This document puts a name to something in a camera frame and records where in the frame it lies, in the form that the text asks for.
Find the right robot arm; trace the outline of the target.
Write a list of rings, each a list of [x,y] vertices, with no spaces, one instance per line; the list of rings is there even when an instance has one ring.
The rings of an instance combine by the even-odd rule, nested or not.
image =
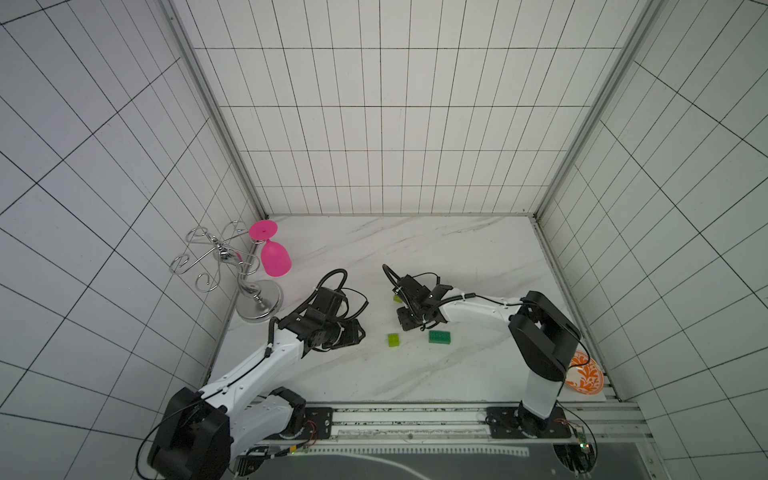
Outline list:
[[[546,295],[531,290],[502,299],[447,284],[428,288],[411,275],[387,278],[402,302],[397,315],[405,331],[467,324],[510,334],[529,369],[518,417],[541,426],[549,422],[582,335]]]

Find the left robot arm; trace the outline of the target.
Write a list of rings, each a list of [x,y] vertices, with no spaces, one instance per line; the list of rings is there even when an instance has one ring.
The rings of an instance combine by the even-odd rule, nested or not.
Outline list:
[[[312,351],[359,344],[365,332],[349,310],[344,287],[316,288],[282,319],[269,322],[267,343],[219,379],[175,393],[138,455],[165,479],[219,479],[240,457],[262,458],[263,441],[288,440],[297,448],[318,434],[306,401],[274,380]]]

